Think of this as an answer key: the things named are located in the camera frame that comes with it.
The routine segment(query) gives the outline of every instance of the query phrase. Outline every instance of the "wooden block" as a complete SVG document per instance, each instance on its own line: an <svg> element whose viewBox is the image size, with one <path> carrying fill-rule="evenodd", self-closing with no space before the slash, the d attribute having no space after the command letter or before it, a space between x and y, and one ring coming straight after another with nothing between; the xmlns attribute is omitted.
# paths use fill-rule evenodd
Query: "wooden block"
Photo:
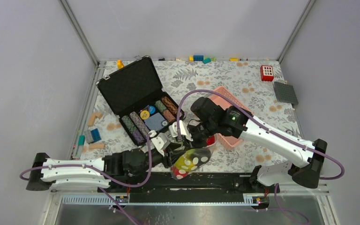
<svg viewBox="0 0 360 225"><path fill-rule="evenodd" d="M96 115L94 113L92 113L92 115L90 116L89 121L88 121L88 126L89 127L93 126L95 120L96 120Z"/></svg>
<svg viewBox="0 0 360 225"><path fill-rule="evenodd" d="M96 121L96 117L101 119L103 117L103 114L101 112L92 113L92 115L90 116L89 121L88 121L89 127L93 126L94 122Z"/></svg>
<svg viewBox="0 0 360 225"><path fill-rule="evenodd" d="M89 149L93 150L93 149L104 149L105 148L105 143L93 143L93 144L89 144Z"/></svg>
<svg viewBox="0 0 360 225"><path fill-rule="evenodd" d="M101 119L103 117L103 114L101 112L95 113L96 117Z"/></svg>

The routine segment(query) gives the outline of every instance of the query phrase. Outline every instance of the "gray surface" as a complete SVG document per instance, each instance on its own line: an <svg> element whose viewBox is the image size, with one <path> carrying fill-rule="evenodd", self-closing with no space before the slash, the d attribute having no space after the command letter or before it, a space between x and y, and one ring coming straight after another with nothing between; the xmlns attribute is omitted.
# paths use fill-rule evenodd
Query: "gray surface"
<svg viewBox="0 0 360 225"><path fill-rule="evenodd" d="M286 102L286 103L291 103L293 105L297 105L299 103L297 101L297 97L296 94L294 93L294 88L292 85L275 81L274 92L278 102Z"/></svg>
<svg viewBox="0 0 360 225"><path fill-rule="evenodd" d="M68 157L93 70L57 0L0 1L0 225L38 224L49 193L18 175Z"/></svg>
<svg viewBox="0 0 360 225"><path fill-rule="evenodd" d="M345 166L328 182L340 223L360 224L360 1L318 1L282 64L305 138L328 142ZM324 164L327 175L338 167Z"/></svg>
<svg viewBox="0 0 360 225"><path fill-rule="evenodd" d="M277 59L308 0L68 2L100 60Z"/></svg>
<svg viewBox="0 0 360 225"><path fill-rule="evenodd" d="M312 196L287 196L281 206L299 210L311 225L323 224L317 201ZM271 207L275 207L271 197ZM126 212L136 216L145 225L293 225L281 211L248 211L240 206L127 206ZM62 205L56 225L131 225L119 213L108 210L108 206Z"/></svg>

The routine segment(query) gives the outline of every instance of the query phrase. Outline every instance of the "lego brick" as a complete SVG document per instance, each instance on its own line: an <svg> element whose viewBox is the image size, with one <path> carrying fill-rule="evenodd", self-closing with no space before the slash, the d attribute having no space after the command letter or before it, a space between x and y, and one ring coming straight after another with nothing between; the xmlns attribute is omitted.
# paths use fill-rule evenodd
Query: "lego brick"
<svg viewBox="0 0 360 225"><path fill-rule="evenodd" d="M84 145L84 144L85 144L85 136L79 135L78 145Z"/></svg>
<svg viewBox="0 0 360 225"><path fill-rule="evenodd" d="M194 61L203 61L203 55L194 55Z"/></svg>
<svg viewBox="0 0 360 225"><path fill-rule="evenodd" d="M100 136L100 133L98 132L98 129L94 129L94 130L91 130L90 131L91 135L92 135L92 138L93 138L93 143L94 142L98 142L101 140L101 136Z"/></svg>
<svg viewBox="0 0 360 225"><path fill-rule="evenodd" d="M207 58L207 59L203 60L202 62L203 62L204 64L206 64L206 63L210 63L211 61L212 61L211 59Z"/></svg>
<svg viewBox="0 0 360 225"><path fill-rule="evenodd" d="M272 66L262 65L260 67L260 76L262 78L262 81L274 80L274 70Z"/></svg>
<svg viewBox="0 0 360 225"><path fill-rule="evenodd" d="M84 135L85 135L86 143L90 144L94 142L90 130L85 131Z"/></svg>
<svg viewBox="0 0 360 225"><path fill-rule="evenodd" d="M299 103L292 85L275 81L274 92L278 102L286 102L293 105L297 105Z"/></svg>
<svg viewBox="0 0 360 225"><path fill-rule="evenodd" d="M94 143L94 144L90 144L89 145L89 149L93 150L93 149L104 149L105 148L105 143Z"/></svg>
<svg viewBox="0 0 360 225"><path fill-rule="evenodd" d="M121 60L118 60L117 66L118 66L118 69L122 69L124 67L123 62Z"/></svg>

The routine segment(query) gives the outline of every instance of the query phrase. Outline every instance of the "toy block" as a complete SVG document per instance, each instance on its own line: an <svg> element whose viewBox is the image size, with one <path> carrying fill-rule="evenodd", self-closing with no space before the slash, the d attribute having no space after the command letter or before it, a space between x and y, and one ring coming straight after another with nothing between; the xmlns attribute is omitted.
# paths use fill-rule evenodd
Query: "toy block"
<svg viewBox="0 0 360 225"><path fill-rule="evenodd" d="M84 145L84 144L85 144L85 136L79 135L78 145Z"/></svg>
<svg viewBox="0 0 360 225"><path fill-rule="evenodd" d="M92 115L90 115L89 121L88 121L88 126L91 127L94 125L94 122L96 121L96 118L101 119L103 117L103 114L101 112L96 112L96 113L92 113Z"/></svg>
<svg viewBox="0 0 360 225"><path fill-rule="evenodd" d="M84 134L85 134L86 143L90 144L90 143L93 143L93 142L94 142L90 130L85 131Z"/></svg>
<svg viewBox="0 0 360 225"><path fill-rule="evenodd" d="M260 76L262 77L262 81L274 80L274 71L272 66L262 65L260 67Z"/></svg>
<svg viewBox="0 0 360 225"><path fill-rule="evenodd" d="M101 140L101 136L100 133L98 132L98 129L94 129L90 131L92 138L93 138L93 142L98 142Z"/></svg>
<svg viewBox="0 0 360 225"><path fill-rule="evenodd" d="M206 63L209 63L209 62L211 62L211 61L212 61L211 59L207 58L207 59L203 60L202 62L203 62L204 64L206 64Z"/></svg>
<svg viewBox="0 0 360 225"><path fill-rule="evenodd" d="M93 149L104 149L105 148L105 143L94 143L94 144L90 144L89 145L89 149L93 150Z"/></svg>
<svg viewBox="0 0 360 225"><path fill-rule="evenodd" d="M286 102L293 105L297 105L299 103L297 101L296 93L294 92L294 88L292 85L275 81L274 92L278 102Z"/></svg>
<svg viewBox="0 0 360 225"><path fill-rule="evenodd" d="M194 55L194 61L203 61L203 55Z"/></svg>
<svg viewBox="0 0 360 225"><path fill-rule="evenodd" d="M118 60L117 66L118 66L118 69L122 69L124 67L123 62L121 60Z"/></svg>
<svg viewBox="0 0 360 225"><path fill-rule="evenodd" d="M102 112L96 112L94 113L96 115L97 118L101 119L103 117L103 113Z"/></svg>

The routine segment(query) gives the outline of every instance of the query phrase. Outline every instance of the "blue lego brick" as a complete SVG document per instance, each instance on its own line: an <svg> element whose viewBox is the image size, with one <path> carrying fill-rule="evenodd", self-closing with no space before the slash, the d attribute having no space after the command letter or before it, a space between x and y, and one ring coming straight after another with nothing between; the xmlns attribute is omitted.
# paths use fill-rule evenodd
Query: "blue lego brick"
<svg viewBox="0 0 360 225"><path fill-rule="evenodd" d="M85 144L85 136L79 135L78 145L84 145L84 144Z"/></svg>
<svg viewBox="0 0 360 225"><path fill-rule="evenodd" d="M209 62L211 62L212 60L210 59L210 58L207 58L207 59L204 59L202 62L204 63L204 64L206 64L206 63L209 63Z"/></svg>
<svg viewBox="0 0 360 225"><path fill-rule="evenodd" d="M90 133L92 134L93 142L98 142L101 140L100 133L98 132L98 129L91 130Z"/></svg>
<svg viewBox="0 0 360 225"><path fill-rule="evenodd" d="M203 55L194 55L194 61L203 61Z"/></svg>

